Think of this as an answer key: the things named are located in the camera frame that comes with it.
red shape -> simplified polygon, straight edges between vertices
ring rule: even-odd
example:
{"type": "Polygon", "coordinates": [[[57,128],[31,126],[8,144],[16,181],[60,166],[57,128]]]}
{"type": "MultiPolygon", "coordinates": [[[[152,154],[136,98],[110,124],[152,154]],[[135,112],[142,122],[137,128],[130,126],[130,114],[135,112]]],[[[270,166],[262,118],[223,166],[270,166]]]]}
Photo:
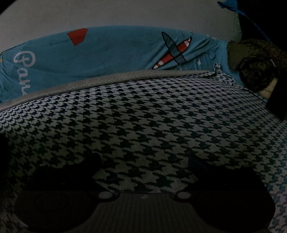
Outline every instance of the red shape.
{"type": "Polygon", "coordinates": [[[74,46],[84,41],[88,29],[82,28],[72,32],[67,33],[73,42],[74,46]]]}

houndstooth fabric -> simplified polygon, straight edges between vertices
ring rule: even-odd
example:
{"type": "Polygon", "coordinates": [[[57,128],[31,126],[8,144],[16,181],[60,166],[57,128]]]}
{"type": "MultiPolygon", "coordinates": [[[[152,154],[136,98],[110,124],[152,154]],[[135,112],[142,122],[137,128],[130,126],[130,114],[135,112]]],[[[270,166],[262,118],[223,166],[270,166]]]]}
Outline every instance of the houndstooth fabric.
{"type": "Polygon", "coordinates": [[[115,191],[175,192],[196,178],[196,154],[228,168],[251,165],[276,203],[271,232],[286,231],[286,122],[266,101],[231,78],[169,77],[47,97],[0,113],[0,132],[13,148],[1,204],[1,233],[17,232],[13,204],[35,167],[81,162],[100,154],[97,183],[115,191]]]}

rolled cloth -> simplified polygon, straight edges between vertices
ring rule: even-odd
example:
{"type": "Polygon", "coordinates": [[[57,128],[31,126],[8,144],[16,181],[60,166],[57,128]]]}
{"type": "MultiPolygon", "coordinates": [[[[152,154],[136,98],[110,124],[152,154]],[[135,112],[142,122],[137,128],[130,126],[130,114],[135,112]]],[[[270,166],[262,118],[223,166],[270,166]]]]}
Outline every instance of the rolled cloth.
{"type": "Polygon", "coordinates": [[[279,78],[282,69],[287,70],[287,53],[264,40],[230,41],[227,54],[230,70],[239,71],[244,85],[254,92],[279,78]]]}

blue blanket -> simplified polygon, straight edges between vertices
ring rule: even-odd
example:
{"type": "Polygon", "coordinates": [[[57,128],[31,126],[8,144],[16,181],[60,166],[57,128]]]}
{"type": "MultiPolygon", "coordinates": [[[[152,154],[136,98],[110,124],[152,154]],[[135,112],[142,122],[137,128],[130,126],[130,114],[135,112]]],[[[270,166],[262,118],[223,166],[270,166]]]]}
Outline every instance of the blue blanket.
{"type": "Polygon", "coordinates": [[[30,40],[0,54],[0,102],[90,77],[144,69],[230,74],[226,44],[207,35],[158,27],[82,28],[30,40]]]}

gray circle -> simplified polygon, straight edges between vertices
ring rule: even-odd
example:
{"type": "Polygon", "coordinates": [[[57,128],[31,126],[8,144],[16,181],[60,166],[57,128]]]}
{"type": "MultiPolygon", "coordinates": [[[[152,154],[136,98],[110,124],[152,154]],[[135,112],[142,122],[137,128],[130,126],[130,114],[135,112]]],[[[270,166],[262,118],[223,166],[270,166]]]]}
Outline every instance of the gray circle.
{"type": "Polygon", "coordinates": [[[188,192],[180,192],[177,194],[177,197],[180,199],[189,199],[191,197],[191,194],[188,192]]]}
{"type": "Polygon", "coordinates": [[[109,199],[113,196],[113,194],[111,192],[104,191],[104,192],[100,192],[98,196],[101,199],[109,199]]]}

